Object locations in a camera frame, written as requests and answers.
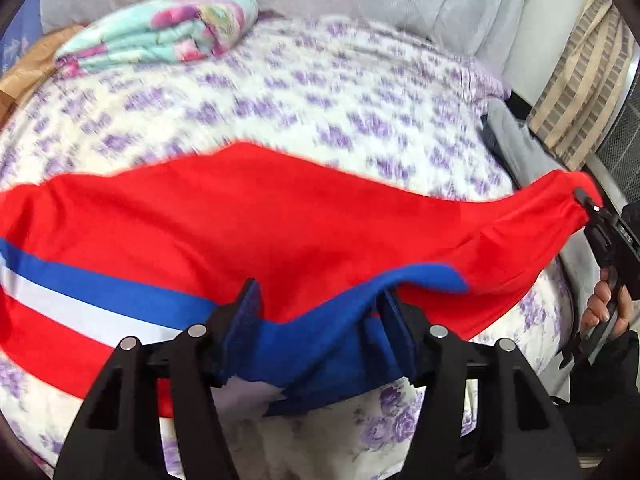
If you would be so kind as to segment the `red track pants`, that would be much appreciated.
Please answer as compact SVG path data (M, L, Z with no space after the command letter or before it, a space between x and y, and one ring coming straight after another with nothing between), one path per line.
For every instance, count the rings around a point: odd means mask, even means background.
M224 341L224 377L276 390L276 414L412 374L387 299L464 339L514 307L587 221L586 174L554 170L488 203L427 197L250 143L1 195L1 347L85 396L127 336L163 341L248 280L262 300Z

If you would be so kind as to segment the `grey garment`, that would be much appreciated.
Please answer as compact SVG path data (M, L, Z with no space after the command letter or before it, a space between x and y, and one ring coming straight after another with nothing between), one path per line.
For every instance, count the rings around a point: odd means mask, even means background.
M529 133L524 122L519 122L512 115L505 102L491 99L482 123L480 138L519 188L525 188L552 170L563 170L536 136ZM560 251L560 259L573 294L574 306L582 314L600 276L600 269L583 229L568 239Z

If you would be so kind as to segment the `striped beige curtain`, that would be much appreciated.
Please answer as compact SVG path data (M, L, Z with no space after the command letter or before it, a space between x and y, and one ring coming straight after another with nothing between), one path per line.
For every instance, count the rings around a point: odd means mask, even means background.
M585 0L564 50L528 116L529 129L567 169L603 142L623 93L634 36L612 0Z

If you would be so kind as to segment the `purple floral bedspread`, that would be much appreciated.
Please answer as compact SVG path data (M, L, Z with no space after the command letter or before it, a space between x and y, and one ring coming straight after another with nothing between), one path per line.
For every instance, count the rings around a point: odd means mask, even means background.
M506 88L480 64L351 20L255 25L219 60L54 77L1 131L1 191L63 172L111 174L251 140L361 177L454 200L513 192L480 140ZM573 309L558 260L474 340L510 337L540 372ZM229 420L243 479L378 479L398 471L423 389L405 379L299 416ZM1 411L48 475L80 400L1 350Z

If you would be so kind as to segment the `brown pillow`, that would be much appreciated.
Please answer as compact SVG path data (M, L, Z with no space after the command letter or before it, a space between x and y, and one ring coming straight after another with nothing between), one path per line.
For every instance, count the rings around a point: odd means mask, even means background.
M54 55L66 41L85 28L66 26L38 39L1 78L1 127L55 72Z

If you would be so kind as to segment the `folded floral blanket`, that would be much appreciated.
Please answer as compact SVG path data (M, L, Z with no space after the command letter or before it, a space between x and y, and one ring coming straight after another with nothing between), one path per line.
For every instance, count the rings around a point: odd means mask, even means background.
M75 76L106 68L220 58L253 27L256 0L146 0L91 23L60 47L58 70Z

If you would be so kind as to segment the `blue printed poster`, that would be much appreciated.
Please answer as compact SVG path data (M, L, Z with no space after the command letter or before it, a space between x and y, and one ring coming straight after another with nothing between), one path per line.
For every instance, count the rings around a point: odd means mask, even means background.
M1 37L1 75L4 75L43 35L40 0L25 0Z

